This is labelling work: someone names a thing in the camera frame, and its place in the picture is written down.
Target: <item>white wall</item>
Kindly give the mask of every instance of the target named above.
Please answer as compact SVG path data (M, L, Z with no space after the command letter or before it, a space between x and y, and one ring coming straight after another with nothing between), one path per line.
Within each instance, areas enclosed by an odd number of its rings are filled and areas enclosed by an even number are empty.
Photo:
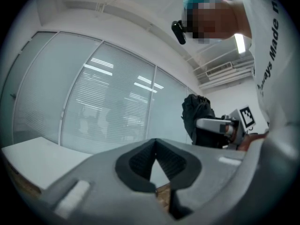
M249 133L264 133L268 125L259 108L255 86L254 80L248 78L239 85L207 93L204 96L210 100L216 117L248 105L256 121L256 125Z
M41 28L36 0L30 0L16 17L0 54L0 91L17 54Z
M155 35L125 19L85 9L68 9L43 26L43 30L79 33L123 47L158 65L201 94L191 66Z

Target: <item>glass wall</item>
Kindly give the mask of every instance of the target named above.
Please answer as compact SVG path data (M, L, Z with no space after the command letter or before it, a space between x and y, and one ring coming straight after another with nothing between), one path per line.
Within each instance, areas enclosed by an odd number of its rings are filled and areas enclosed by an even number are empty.
M90 154L149 138L191 143L181 118L184 98L193 93L185 85L112 44L68 33L53 36L38 33L22 53L28 48L29 55L19 56L7 77L5 101L19 90L11 102L14 143L41 136ZM16 74L19 59L25 63ZM12 143L11 135L7 140Z

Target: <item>neck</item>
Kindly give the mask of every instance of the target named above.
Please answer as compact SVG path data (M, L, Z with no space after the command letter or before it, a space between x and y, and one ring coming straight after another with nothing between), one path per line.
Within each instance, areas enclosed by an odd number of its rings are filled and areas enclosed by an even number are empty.
M228 3L230 4L236 19L236 24L238 27L237 33L240 33L248 38L252 38L249 21L242 0L229 0Z

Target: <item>air conditioning unit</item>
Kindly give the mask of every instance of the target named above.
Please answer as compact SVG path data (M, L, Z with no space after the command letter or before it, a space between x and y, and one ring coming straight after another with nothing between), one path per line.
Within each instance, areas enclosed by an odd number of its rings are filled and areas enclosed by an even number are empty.
M220 66L214 67L213 69L210 69L206 71L206 75L208 77L215 76L217 74L223 73L225 71L231 70L233 68L233 65L231 62L227 62L225 64L222 64Z

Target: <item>white tabletop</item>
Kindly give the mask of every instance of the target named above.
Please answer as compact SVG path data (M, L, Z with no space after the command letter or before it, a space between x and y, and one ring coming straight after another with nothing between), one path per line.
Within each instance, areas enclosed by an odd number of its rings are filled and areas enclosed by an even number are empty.
M91 156L43 137L2 148L2 151L12 166L41 190Z

